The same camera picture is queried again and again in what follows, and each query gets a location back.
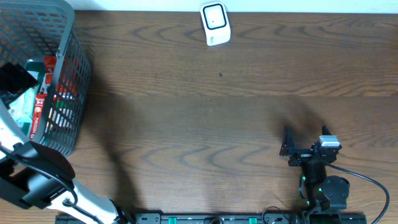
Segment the red Nescafe stick sachet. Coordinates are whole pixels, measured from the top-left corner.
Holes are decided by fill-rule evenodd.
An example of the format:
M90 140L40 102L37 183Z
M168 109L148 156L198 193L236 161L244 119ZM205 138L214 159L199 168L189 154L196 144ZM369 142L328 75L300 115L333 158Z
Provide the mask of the red Nescafe stick sachet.
M45 98L47 94L38 94L35 97L34 110L33 110L33 118L32 118L32 127L30 130L29 138L33 139L37 134L37 130L40 123L40 118L43 112Z

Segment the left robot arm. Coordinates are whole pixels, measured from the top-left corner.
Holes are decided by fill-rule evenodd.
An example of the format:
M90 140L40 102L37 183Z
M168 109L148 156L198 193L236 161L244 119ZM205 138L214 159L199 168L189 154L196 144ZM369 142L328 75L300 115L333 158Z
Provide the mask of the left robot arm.
M37 80L20 65L1 65L1 198L17 207L58 210L83 223L135 223L128 212L75 180L60 152L32 142L8 112Z

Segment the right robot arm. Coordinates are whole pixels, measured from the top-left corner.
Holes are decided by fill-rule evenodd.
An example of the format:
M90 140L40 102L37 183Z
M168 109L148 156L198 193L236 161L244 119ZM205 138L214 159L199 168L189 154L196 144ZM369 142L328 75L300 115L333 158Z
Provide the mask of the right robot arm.
M280 156L288 156L290 167L300 167L300 196L307 200L308 209L297 220L302 223L341 223L341 211L347 208L349 182L336 175L328 176L326 166L336 161L341 144L326 126L318 141L308 149L299 149L289 127L285 128Z

